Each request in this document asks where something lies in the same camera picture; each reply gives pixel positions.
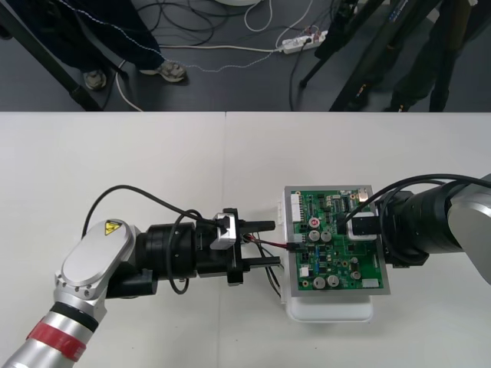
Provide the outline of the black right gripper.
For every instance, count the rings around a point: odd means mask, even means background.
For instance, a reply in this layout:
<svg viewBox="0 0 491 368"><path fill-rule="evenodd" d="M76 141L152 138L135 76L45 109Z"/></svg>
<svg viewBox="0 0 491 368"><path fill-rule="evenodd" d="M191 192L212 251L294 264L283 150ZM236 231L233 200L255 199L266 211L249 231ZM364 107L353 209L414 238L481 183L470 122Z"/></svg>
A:
<svg viewBox="0 0 491 368"><path fill-rule="evenodd" d="M398 217L397 207L401 199L378 199L379 224L384 260L393 268L409 268L422 266L428 259L428 254L415 248L407 235L404 235Z"/></svg>

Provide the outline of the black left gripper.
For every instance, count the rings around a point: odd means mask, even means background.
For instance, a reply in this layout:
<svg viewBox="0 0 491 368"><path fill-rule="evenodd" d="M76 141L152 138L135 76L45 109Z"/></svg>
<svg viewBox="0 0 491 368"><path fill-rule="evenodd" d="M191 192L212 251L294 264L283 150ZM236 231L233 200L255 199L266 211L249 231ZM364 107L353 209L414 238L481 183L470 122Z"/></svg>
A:
<svg viewBox="0 0 491 368"><path fill-rule="evenodd" d="M196 223L196 270L201 278L224 276L229 286L236 286L243 283L246 269L270 268L281 264L277 256L246 258L243 261L237 209L223 209L214 220L222 227ZM274 230L274 221L245 222L245 232Z"/></svg>

